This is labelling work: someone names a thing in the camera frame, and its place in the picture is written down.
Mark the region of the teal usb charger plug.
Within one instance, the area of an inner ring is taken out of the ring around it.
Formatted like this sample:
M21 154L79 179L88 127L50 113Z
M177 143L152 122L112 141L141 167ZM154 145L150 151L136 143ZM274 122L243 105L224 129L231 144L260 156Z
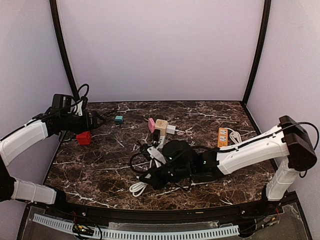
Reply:
M114 119L116 125L122 125L124 122L124 117L122 115L117 115Z

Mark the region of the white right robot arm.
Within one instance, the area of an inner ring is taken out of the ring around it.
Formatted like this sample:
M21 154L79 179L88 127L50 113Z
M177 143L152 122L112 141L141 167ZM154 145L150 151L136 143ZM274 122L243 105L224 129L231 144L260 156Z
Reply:
M279 202L298 175L311 169L318 160L316 146L302 127L304 124L284 115L270 130L224 147L190 146L182 140L169 141L161 153L166 162L141 172L139 180L158 190L183 179L194 183L212 182L265 160L281 159L274 177L262 192L265 201Z

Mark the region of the red cube socket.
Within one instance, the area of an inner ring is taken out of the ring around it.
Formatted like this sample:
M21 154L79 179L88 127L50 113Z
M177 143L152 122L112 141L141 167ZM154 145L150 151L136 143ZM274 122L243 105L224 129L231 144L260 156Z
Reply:
M91 144L92 135L90 131L85 131L76 135L76 140L81 146L88 146Z

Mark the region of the orange power strip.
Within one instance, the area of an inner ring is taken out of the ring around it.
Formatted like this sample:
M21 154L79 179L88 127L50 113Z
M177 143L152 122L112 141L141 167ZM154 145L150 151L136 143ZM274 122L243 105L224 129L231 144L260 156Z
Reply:
M218 139L217 139L217 146L219 148L221 147L227 147L229 142L229 133L227 128L220 127L218 129Z

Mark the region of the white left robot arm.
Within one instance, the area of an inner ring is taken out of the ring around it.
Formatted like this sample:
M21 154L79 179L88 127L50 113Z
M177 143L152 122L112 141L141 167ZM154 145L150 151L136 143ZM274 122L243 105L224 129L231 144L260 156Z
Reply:
M10 175L7 167L33 145L61 132L75 135L95 130L106 120L96 111L86 109L88 102L84 94L79 100L71 95L55 94L52 105L44 113L34 116L0 140L0 200L37 202L46 205L63 205L66 194L46 185L25 181Z

